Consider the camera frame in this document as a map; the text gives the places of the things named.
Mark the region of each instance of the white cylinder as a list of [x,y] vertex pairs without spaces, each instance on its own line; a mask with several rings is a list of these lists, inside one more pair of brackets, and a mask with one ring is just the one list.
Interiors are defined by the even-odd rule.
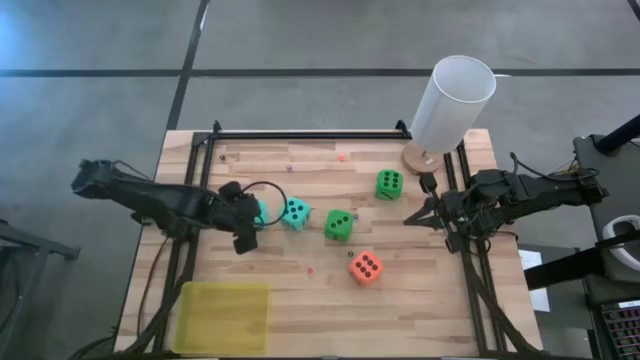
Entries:
[[449,56],[436,64],[411,123],[413,140],[429,153],[460,143],[496,90],[496,78],[480,60]]

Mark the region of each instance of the concrete floor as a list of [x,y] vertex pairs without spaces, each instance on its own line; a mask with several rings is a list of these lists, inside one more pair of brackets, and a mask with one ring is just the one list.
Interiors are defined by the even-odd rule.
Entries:
[[[0,0],[0,69],[180,69],[199,3]],[[458,53],[492,68],[632,68],[639,37],[624,0],[214,0],[194,68],[431,68]],[[390,128],[413,117],[427,81],[194,78],[178,128]],[[65,359],[116,326],[140,227],[130,211],[76,197],[69,184],[82,158],[153,174],[177,83],[0,78],[0,218],[82,246],[75,263],[51,259],[21,359]],[[640,112],[639,93],[640,76],[499,78],[475,127],[489,128],[500,167],[511,168],[514,151],[551,171],[572,157],[573,137]],[[583,208],[515,229],[528,243],[594,241]]]

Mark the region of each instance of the wooden tabletop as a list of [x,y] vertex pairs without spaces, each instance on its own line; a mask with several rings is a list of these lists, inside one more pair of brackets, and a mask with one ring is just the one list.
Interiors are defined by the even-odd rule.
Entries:
[[[156,181],[183,183],[192,133],[167,133]],[[471,130],[465,141],[472,173],[496,167],[487,130]],[[402,225],[425,199],[417,178],[401,164],[404,144],[405,140],[216,141],[209,189],[216,191],[232,180],[242,185],[268,180],[312,207],[303,232],[274,225],[259,233],[258,249],[241,256],[234,252],[231,234],[201,232],[194,281],[271,286],[265,356],[477,355],[460,254],[447,251],[441,231]],[[457,156],[453,158],[462,188]],[[382,169],[404,174],[400,199],[375,197],[376,176]],[[438,191],[448,190],[444,167],[436,178]],[[260,186],[253,190],[275,217],[282,206],[279,193]],[[335,208],[359,215],[346,244],[323,236],[327,214]],[[142,290],[163,240],[156,228],[143,231],[116,350],[135,339]],[[168,248],[153,277],[144,311],[147,321],[160,303]],[[346,271],[348,252],[362,250],[373,251],[385,268],[369,288],[359,287]],[[498,302],[525,338],[541,348],[513,237],[493,237],[489,258]],[[483,314],[493,344],[484,306]],[[175,307],[165,342],[168,348],[173,342],[174,317]]]

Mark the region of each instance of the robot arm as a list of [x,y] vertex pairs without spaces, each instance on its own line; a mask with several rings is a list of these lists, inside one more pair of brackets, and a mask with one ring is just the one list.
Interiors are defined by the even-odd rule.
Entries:
[[[580,171],[534,178],[482,170],[471,177],[466,191],[447,191],[441,196],[435,192],[437,183],[432,173],[422,175],[420,184],[431,197],[404,224],[447,229],[447,246],[452,253],[462,249],[463,241],[489,236],[503,224],[523,216],[560,205],[590,205],[608,195],[595,174]],[[431,212],[433,216],[424,217]]]
[[258,246],[254,228],[260,215],[258,201],[235,181],[217,194],[190,185],[158,184],[124,173],[108,160],[82,160],[71,188],[84,198],[109,199],[132,209],[135,221],[144,224],[151,219],[172,238],[191,228],[214,228],[234,233],[238,254]]

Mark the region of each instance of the white paper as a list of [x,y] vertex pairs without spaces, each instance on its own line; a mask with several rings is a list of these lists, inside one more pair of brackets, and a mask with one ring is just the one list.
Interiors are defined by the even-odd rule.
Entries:
[[[520,253],[520,261],[522,267],[527,270],[530,267],[538,266],[542,264],[542,256],[537,251],[518,250]],[[538,290],[529,291],[531,297],[531,305],[533,310],[549,312],[549,298],[547,297],[547,289],[542,288]]]

